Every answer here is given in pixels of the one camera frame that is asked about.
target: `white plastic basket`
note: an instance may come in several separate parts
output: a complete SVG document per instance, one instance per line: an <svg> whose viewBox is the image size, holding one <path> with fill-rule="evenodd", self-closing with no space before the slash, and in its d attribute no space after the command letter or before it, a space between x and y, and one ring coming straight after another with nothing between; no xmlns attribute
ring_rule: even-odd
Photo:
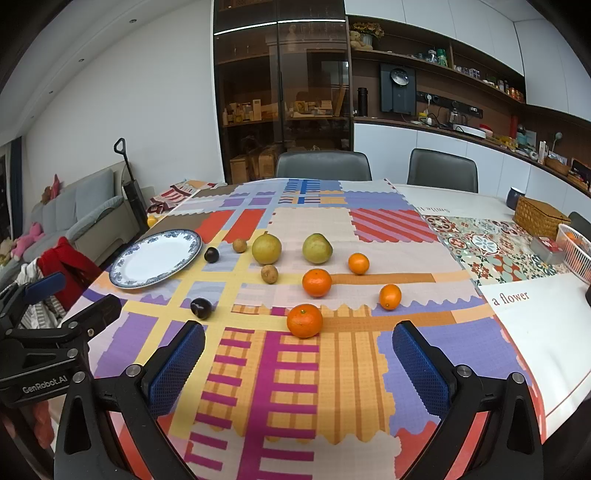
<svg viewBox="0 0 591 480"><path fill-rule="evenodd" d="M569 227L565 223L559 224L556 243L566 254L564 262L581 280L586 284L591 284L591 257L583 248L579 247L574 241L572 241L566 233L571 233L572 236L583 243L586 249L590 252L591 243L574 228Z"/></svg>

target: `white cabinet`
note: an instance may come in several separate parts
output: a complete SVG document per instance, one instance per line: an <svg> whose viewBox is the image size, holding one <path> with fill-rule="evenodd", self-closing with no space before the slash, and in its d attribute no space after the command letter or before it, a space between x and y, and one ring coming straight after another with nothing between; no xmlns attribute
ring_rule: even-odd
<svg viewBox="0 0 591 480"><path fill-rule="evenodd" d="M456 38L447 0L402 0L402 5L407 24Z"/></svg>
<svg viewBox="0 0 591 480"><path fill-rule="evenodd" d="M474 0L449 0L449 6L456 29L456 38L494 57L491 30L486 18L487 10L492 8Z"/></svg>
<svg viewBox="0 0 591 480"><path fill-rule="evenodd" d="M478 169L478 193L496 197L501 182L505 154L491 148L468 142L466 157L473 160Z"/></svg>
<svg viewBox="0 0 591 480"><path fill-rule="evenodd" d="M459 138L419 131L417 134L417 148L465 157L467 142Z"/></svg>
<svg viewBox="0 0 591 480"><path fill-rule="evenodd" d="M374 180L406 183L410 154L417 146L417 131L385 125L355 124L354 149L364 153Z"/></svg>
<svg viewBox="0 0 591 480"><path fill-rule="evenodd" d="M568 112L566 81L558 51L562 36L547 20L515 22L515 29L523 57L527 103Z"/></svg>
<svg viewBox="0 0 591 480"><path fill-rule="evenodd" d="M405 23L402 0L345 0L345 13Z"/></svg>
<svg viewBox="0 0 591 480"><path fill-rule="evenodd" d="M494 58L523 75L523 61L521 60L521 49L515 25L494 8L482 5L486 8L486 19L491 29Z"/></svg>
<svg viewBox="0 0 591 480"><path fill-rule="evenodd" d="M497 191L496 196L505 200L511 187L515 187L525 193L528 180L530 179L530 169L537 167L532 167L526 161L505 153L503 153L503 157L501 181L499 182L499 190Z"/></svg>
<svg viewBox="0 0 591 480"><path fill-rule="evenodd" d="M562 213L570 215L573 212L577 212L583 215L588 222L591 222L591 198L571 185L567 185L566 187Z"/></svg>
<svg viewBox="0 0 591 480"><path fill-rule="evenodd" d="M534 200L549 203L562 212L567 188L568 185L564 180L533 166L525 195Z"/></svg>
<svg viewBox="0 0 591 480"><path fill-rule="evenodd" d="M569 113L591 122L591 78L564 38L558 42L564 69Z"/></svg>

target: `red cloth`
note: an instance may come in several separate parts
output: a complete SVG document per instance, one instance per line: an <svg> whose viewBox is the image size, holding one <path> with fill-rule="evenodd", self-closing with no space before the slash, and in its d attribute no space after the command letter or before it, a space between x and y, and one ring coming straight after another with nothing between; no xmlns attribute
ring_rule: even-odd
<svg viewBox="0 0 591 480"><path fill-rule="evenodd" d="M54 248L50 248L37 260L37 266L47 277L55 272L66 276L66 288L56 293L56 298L66 311L102 273L90 258L81 254L62 236Z"/></svg>

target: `dark gray chair back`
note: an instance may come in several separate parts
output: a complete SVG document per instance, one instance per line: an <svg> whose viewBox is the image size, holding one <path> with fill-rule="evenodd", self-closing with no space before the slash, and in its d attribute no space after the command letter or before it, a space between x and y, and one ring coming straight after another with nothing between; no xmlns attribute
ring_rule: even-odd
<svg viewBox="0 0 591 480"><path fill-rule="evenodd" d="M574 228L578 233L583 235L591 242L591 223L589 223L581 214L571 212L569 215L570 227Z"/></svg>
<svg viewBox="0 0 591 480"><path fill-rule="evenodd" d="M415 148L410 155L407 183L478 193L478 170L469 158Z"/></svg>
<svg viewBox="0 0 591 480"><path fill-rule="evenodd" d="M364 181L371 180L371 171L362 153L311 150L279 155L277 178Z"/></svg>

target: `bottle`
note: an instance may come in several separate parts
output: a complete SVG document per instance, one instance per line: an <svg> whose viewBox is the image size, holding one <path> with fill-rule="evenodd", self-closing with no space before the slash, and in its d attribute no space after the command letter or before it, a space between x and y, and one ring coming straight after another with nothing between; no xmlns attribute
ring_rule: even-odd
<svg viewBox="0 0 591 480"><path fill-rule="evenodd" d="M365 87L357 89L357 115L368 116L368 90Z"/></svg>

